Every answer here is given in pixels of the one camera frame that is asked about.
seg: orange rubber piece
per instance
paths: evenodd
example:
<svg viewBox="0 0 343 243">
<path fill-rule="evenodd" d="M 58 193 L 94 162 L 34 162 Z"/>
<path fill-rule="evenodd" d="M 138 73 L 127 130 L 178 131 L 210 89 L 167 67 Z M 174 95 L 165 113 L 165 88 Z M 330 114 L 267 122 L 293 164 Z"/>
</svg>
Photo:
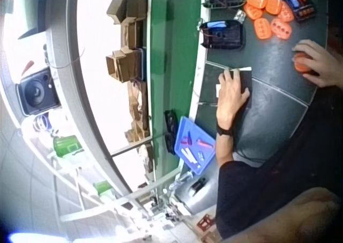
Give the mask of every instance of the orange rubber piece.
<svg viewBox="0 0 343 243">
<path fill-rule="evenodd" d="M 270 24 L 265 18 L 258 18 L 253 24 L 257 37 L 261 40 L 270 39 L 273 36 Z"/>
<path fill-rule="evenodd" d="M 294 61 L 296 61 L 297 58 L 301 58 L 301 57 L 305 57 L 305 58 L 308 58 L 308 59 L 312 59 L 309 55 L 301 52 L 301 53 L 297 53 L 295 54 L 294 56 Z M 306 65 L 303 65 L 303 64 L 299 64 L 297 62 L 294 62 L 294 67 L 295 69 L 300 72 L 300 73 L 308 73 L 310 71 L 312 71 L 311 68 L 309 68 L 308 66 Z"/>
<path fill-rule="evenodd" d="M 247 0 L 247 2 L 258 9 L 264 9 L 267 5 L 267 0 Z"/>
<path fill-rule="evenodd" d="M 292 28 L 291 26 L 286 23 L 283 22 L 281 19 L 279 18 L 275 18 L 272 22 L 271 22 L 271 28 L 272 28 L 272 32 L 279 38 L 283 39 L 283 40 L 288 40 L 290 35 L 292 34 Z"/>
<path fill-rule="evenodd" d="M 284 22 L 291 22 L 294 20 L 294 15 L 293 15 L 292 10 L 284 1 L 282 1 L 282 8 L 281 8 L 281 12 L 278 15 L 278 18 L 280 18 Z"/>
<path fill-rule="evenodd" d="M 250 17 L 252 20 L 256 20 L 258 18 L 261 18 L 263 15 L 263 11 L 261 9 L 257 9 L 256 7 L 246 3 L 244 5 L 244 11 L 247 14 L 248 17 Z"/>
<path fill-rule="evenodd" d="M 268 0 L 266 11 L 269 14 L 277 15 L 280 13 L 282 8 L 282 0 Z"/>
</svg>

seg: blue plastic bin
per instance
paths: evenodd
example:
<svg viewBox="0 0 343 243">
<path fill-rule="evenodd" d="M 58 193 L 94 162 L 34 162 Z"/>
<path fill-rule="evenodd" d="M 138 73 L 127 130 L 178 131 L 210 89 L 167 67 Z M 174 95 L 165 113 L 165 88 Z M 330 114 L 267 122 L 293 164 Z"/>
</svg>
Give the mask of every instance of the blue plastic bin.
<svg viewBox="0 0 343 243">
<path fill-rule="evenodd" d="M 187 137 L 190 135 L 191 145 L 181 143 L 182 141 L 187 142 Z M 205 142 L 211 147 L 204 147 L 198 143 L 198 140 Z M 197 163 L 191 162 L 181 151 L 189 148 L 193 157 Z M 183 116 L 180 120 L 180 125 L 178 127 L 175 147 L 175 153 L 179 158 L 183 159 L 185 164 L 197 175 L 200 175 L 206 167 L 210 164 L 211 160 L 215 155 L 215 140 L 209 136 L 204 130 L 193 123 L 190 119 Z M 201 153 L 203 159 L 200 159 L 198 153 Z"/>
</svg>

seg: cardboard box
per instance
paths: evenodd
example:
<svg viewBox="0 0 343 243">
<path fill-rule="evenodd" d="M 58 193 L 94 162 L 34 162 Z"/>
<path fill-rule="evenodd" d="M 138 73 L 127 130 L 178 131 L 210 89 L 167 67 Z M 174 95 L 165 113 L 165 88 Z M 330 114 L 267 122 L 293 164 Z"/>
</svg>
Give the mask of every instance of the cardboard box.
<svg viewBox="0 0 343 243">
<path fill-rule="evenodd" d="M 106 14 L 112 17 L 115 25 L 120 25 L 126 19 L 126 6 L 128 0 L 112 0 Z"/>
<path fill-rule="evenodd" d="M 147 0 L 127 0 L 124 24 L 146 19 Z"/>
<path fill-rule="evenodd" d="M 121 46 L 128 46 L 129 49 L 137 49 L 143 46 L 142 22 L 121 25 Z"/>
<path fill-rule="evenodd" d="M 106 57 L 108 74 L 120 82 L 127 82 L 141 74 L 141 53 L 124 47 Z"/>
</svg>

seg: black speaker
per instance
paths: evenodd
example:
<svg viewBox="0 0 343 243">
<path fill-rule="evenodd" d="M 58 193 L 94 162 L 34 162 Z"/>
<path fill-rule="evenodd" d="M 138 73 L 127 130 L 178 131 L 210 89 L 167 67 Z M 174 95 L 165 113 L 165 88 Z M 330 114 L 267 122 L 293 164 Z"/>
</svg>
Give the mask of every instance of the black speaker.
<svg viewBox="0 0 343 243">
<path fill-rule="evenodd" d="M 21 110 L 25 116 L 38 115 L 60 106 L 50 68 L 23 78 L 16 86 Z"/>
</svg>

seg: black wristwatch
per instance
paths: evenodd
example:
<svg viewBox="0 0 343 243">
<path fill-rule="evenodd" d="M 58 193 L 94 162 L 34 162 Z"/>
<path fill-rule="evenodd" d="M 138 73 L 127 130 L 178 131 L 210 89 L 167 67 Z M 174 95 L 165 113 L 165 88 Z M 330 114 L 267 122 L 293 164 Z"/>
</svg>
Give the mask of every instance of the black wristwatch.
<svg viewBox="0 0 343 243">
<path fill-rule="evenodd" d="M 221 128 L 219 125 L 218 125 L 218 122 L 217 122 L 217 132 L 220 136 L 222 135 L 227 135 L 227 136 L 231 136 L 232 137 L 232 128 L 228 129 L 228 130 L 224 130 L 223 128 Z"/>
</svg>

